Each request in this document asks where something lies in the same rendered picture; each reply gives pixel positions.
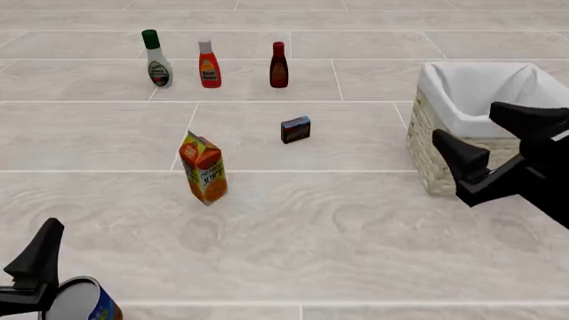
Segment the pale woven basket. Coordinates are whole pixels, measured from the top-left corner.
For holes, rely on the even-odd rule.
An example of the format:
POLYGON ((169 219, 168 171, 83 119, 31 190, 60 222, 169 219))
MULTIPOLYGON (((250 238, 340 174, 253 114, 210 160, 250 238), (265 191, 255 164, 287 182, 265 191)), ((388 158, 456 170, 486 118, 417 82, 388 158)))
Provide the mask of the pale woven basket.
MULTIPOLYGON (((432 143, 435 129, 447 131, 422 90, 413 103, 406 143, 425 189, 432 196, 453 196, 455 183, 448 166, 432 143)), ((490 151, 488 167, 494 169, 518 154, 518 138, 460 138, 460 140, 490 151)))

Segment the white cloth basket liner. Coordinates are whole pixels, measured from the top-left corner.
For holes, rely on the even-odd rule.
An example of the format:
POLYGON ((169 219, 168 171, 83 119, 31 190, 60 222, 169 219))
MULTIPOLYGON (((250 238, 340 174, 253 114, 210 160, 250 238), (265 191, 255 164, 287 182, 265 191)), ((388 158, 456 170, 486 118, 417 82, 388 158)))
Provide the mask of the white cloth basket liner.
POLYGON ((531 108, 569 108, 569 88, 532 63, 425 63, 418 88, 452 135, 512 138, 489 119, 491 103, 531 108))

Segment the dark chocolate pudding box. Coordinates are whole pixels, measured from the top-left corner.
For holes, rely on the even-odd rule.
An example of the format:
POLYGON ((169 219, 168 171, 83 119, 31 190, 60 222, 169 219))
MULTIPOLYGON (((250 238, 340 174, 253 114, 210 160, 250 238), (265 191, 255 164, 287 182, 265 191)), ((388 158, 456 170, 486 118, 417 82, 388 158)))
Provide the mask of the dark chocolate pudding box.
POLYGON ((281 141, 284 144, 303 140, 310 136, 311 121, 308 116, 301 116, 281 123, 281 141))

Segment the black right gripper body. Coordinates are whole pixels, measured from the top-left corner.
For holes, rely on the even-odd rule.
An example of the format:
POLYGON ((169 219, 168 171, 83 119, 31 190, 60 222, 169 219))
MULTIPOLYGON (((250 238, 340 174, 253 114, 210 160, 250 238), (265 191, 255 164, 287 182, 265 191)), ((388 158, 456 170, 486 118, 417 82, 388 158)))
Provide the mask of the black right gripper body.
POLYGON ((535 207, 569 207, 569 130, 547 130, 520 143, 519 154, 478 183, 457 181, 470 207, 521 196, 535 207))

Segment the dark red sauce bottle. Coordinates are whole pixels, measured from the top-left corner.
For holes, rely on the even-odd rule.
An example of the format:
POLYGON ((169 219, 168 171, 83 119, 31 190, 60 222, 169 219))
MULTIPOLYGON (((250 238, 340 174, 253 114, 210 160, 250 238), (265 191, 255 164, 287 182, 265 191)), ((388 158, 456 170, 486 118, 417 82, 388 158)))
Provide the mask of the dark red sauce bottle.
POLYGON ((269 83, 274 88, 284 88, 288 85, 288 66, 285 57, 285 43, 273 43, 273 55, 269 69, 269 83))

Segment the tin can with blue label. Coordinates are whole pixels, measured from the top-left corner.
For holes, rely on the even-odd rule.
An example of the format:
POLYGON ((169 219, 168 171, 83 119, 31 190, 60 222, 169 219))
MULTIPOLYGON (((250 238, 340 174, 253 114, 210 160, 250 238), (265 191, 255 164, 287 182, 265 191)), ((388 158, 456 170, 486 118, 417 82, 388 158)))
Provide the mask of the tin can with blue label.
POLYGON ((91 276, 60 284, 53 304, 37 320, 124 320, 123 311, 91 276))

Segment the red ketchup bottle white cap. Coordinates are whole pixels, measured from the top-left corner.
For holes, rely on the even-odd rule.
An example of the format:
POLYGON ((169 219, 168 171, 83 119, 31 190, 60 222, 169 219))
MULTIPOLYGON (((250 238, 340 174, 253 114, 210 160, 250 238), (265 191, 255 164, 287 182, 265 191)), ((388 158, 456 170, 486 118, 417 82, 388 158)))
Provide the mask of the red ketchup bottle white cap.
POLYGON ((220 66, 212 50, 210 39, 200 39, 199 45, 199 75, 204 88, 221 87, 220 66))

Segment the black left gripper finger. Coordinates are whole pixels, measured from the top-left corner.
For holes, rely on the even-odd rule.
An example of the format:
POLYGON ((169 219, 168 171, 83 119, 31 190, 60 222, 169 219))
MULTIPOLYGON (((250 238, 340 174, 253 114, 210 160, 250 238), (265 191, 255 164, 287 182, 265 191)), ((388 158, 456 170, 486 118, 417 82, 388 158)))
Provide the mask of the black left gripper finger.
POLYGON ((38 290, 43 285, 59 286, 58 261, 64 226, 49 218, 27 247, 5 268, 12 276, 13 291, 38 290))

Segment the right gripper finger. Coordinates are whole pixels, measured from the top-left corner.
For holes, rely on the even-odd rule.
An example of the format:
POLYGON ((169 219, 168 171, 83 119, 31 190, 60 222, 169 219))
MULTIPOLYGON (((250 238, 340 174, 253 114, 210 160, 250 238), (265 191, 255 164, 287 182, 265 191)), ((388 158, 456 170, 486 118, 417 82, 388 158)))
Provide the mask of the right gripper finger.
POLYGON ((569 108, 529 108, 496 101, 491 103, 489 118, 516 138, 525 140, 569 119, 569 108))
POLYGON ((472 146, 440 129, 432 132, 432 143, 455 181, 478 183, 489 174, 490 151, 486 148, 472 146))

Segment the orange juice carton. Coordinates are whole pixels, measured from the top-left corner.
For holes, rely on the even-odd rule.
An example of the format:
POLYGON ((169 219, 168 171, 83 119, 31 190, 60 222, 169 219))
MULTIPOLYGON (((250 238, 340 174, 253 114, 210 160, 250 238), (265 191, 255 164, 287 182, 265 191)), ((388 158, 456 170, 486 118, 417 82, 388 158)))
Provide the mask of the orange juice carton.
POLYGON ((209 140, 188 131, 179 155, 190 191, 200 202, 209 206, 228 193, 221 150, 209 140))

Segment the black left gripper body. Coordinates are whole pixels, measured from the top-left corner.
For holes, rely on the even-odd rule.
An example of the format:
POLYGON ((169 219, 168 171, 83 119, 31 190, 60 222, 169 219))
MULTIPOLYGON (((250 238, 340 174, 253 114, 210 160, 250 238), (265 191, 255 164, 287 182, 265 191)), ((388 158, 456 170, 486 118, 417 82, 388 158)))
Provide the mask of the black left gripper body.
POLYGON ((0 286, 0 312, 34 312, 48 309, 48 284, 33 288, 0 286))

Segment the green-capped salad dressing bottle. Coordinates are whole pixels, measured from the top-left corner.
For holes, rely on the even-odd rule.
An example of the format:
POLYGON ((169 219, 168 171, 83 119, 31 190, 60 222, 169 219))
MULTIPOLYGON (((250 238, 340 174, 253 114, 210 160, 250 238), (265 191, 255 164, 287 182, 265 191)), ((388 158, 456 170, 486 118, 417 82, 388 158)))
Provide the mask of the green-capped salad dressing bottle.
POLYGON ((154 29, 141 31, 148 58, 148 76, 156 87, 169 87, 173 82, 171 63, 163 54, 158 33, 154 29))

